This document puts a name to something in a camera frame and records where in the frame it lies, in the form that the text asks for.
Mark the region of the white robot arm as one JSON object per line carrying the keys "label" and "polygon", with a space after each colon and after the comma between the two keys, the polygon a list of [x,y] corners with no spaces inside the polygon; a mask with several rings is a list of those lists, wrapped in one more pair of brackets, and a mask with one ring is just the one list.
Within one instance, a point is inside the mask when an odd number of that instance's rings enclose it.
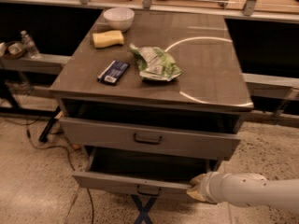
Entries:
{"label": "white robot arm", "polygon": [[208,172],[194,177],[187,194],[200,202],[270,206],[299,214],[299,180],[268,180],[254,173]]}

